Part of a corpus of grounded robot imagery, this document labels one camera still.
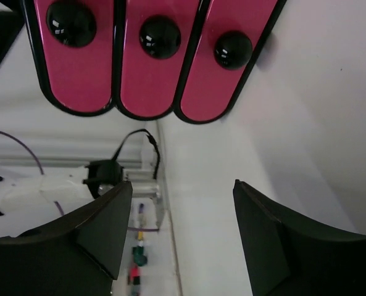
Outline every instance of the pink drawer front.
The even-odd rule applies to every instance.
[[[44,51],[45,69],[43,70],[46,71],[46,73],[39,73],[38,69],[38,74],[43,76],[40,78],[43,80],[47,80],[44,77],[48,77],[48,81],[41,82],[44,94],[54,105],[69,113],[83,116],[103,113],[103,110],[110,105],[112,90],[114,1],[80,1],[93,13],[96,20],[96,35],[92,42],[84,47],[63,45],[48,30],[47,11],[55,0],[32,1],[34,1],[42,45],[34,51]],[[24,2],[27,22],[33,22],[29,15],[30,0]],[[33,27],[32,25],[32,34],[35,34],[36,30]]]
[[[198,4],[198,0],[127,1],[119,102],[123,113],[154,119],[171,111]],[[151,57],[140,45],[143,23],[156,15],[173,21],[181,33],[180,47],[167,59]]]
[[[214,57],[215,44],[224,33],[240,31],[251,40],[255,52],[277,2],[277,0],[211,2],[185,90],[177,107],[179,109],[177,113],[182,114],[186,121],[209,122],[226,111],[245,67],[237,70],[222,68]]]

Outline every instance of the black knob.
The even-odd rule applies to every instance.
[[[72,1],[57,1],[49,6],[47,26],[56,39],[72,47],[88,45],[96,34],[95,16],[83,4]]]
[[[139,33],[141,47],[155,59],[173,56],[181,43],[181,34],[174,21],[156,15],[148,18]]]
[[[214,57],[217,63],[227,69],[236,70],[246,65],[252,54],[250,39],[239,31],[224,33],[217,40]]]

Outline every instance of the green object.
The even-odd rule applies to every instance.
[[[135,248],[135,251],[133,252],[133,262],[135,262],[135,264],[140,267],[147,264],[148,259],[147,256],[144,254],[144,247]]]

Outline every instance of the colorful object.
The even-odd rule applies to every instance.
[[[181,67],[193,27],[198,0],[127,1],[125,42],[120,81],[115,95],[122,113],[135,119],[150,120],[172,111]]]
[[[146,217],[144,215],[144,204],[141,203],[138,209],[139,228],[146,226]],[[138,244],[132,248],[132,264],[128,274],[129,293],[128,296],[140,295],[140,267],[148,262],[147,256],[144,254],[144,232],[138,232]]]
[[[176,106],[181,119],[206,123],[232,108],[285,1],[211,0]]]
[[[23,0],[22,6],[40,87],[50,103],[80,116],[110,110],[114,1]]]

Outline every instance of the black border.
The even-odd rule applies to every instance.
[[[270,14],[269,20],[261,34],[261,37],[258,40],[257,46],[256,46],[256,48],[254,48],[252,57],[251,57],[249,63],[247,64],[246,68],[244,69],[244,72],[238,82],[238,85],[236,86],[235,91],[232,94],[231,100],[228,103],[226,109],[219,116],[217,116],[213,119],[207,120],[207,121],[195,121],[195,120],[189,119],[187,116],[184,115],[183,111],[181,110],[181,105],[180,105],[181,97],[183,95],[183,91],[184,91],[184,88],[185,88],[185,85],[186,85],[186,82],[188,79],[189,70],[190,70],[192,62],[193,62],[193,55],[195,55],[196,46],[198,46],[199,38],[197,36],[195,37],[198,40],[196,41],[193,53],[192,53],[192,51],[190,51],[190,52],[187,51],[187,53],[186,53],[186,59],[185,59],[186,68],[181,71],[179,85],[178,85],[178,88],[176,90],[176,95],[175,95],[174,112],[179,119],[181,119],[187,123],[191,123],[191,124],[195,124],[195,125],[204,125],[206,123],[210,123],[210,122],[220,119],[233,108],[233,106],[235,105],[235,103],[240,95],[240,92],[243,89],[244,84],[246,83],[252,69],[254,68],[254,65],[256,64],[257,59],[258,59],[262,49],[264,48],[264,45],[265,45],[270,33],[272,32],[272,29],[275,26],[276,21],[279,18],[279,15],[280,15],[281,11],[283,10],[286,2],[287,2],[287,0],[278,0],[277,1],[275,8],[273,9],[272,13]]]
[[[137,116],[131,112],[129,112],[121,102],[121,77],[122,77],[122,57],[123,57],[123,44],[124,44],[124,37],[125,37],[125,17],[126,17],[126,10],[127,10],[127,1],[126,0],[116,0],[116,5],[114,9],[114,19],[116,20],[115,23],[115,38],[114,38],[114,61],[113,61],[113,101],[118,108],[118,110],[123,113],[125,116],[130,117],[135,120],[142,120],[142,121],[151,121],[157,120],[166,115],[170,114],[175,108],[175,97],[173,97],[173,102],[171,106],[162,114],[154,116],[154,117],[141,117]],[[182,70],[180,72],[179,79],[177,81],[177,88],[180,84],[180,77],[183,69],[188,69],[191,67],[192,61],[189,61],[187,58],[187,52],[193,51],[192,57],[194,56],[196,45],[199,42],[199,38],[201,36],[201,31],[204,23],[204,19],[206,18],[207,9],[209,8],[210,0],[200,0],[198,2],[198,8],[196,11],[195,19],[193,22],[193,27],[191,29],[191,34],[189,36],[186,54],[183,59]]]
[[[35,60],[35,67],[39,79],[40,88],[46,99],[61,111],[80,117],[94,117],[105,114],[106,112],[111,110],[113,108],[112,98],[110,98],[107,105],[99,111],[77,112],[67,108],[54,97],[51,90],[51,85],[49,84],[46,59],[44,57],[43,44],[41,42],[41,35],[39,24],[37,21],[35,4],[33,3],[33,0],[21,0],[21,8],[23,16],[25,18],[25,23],[27,24],[30,47],[32,50],[33,59]]]
[[[24,25],[20,12],[0,10],[0,66]]]

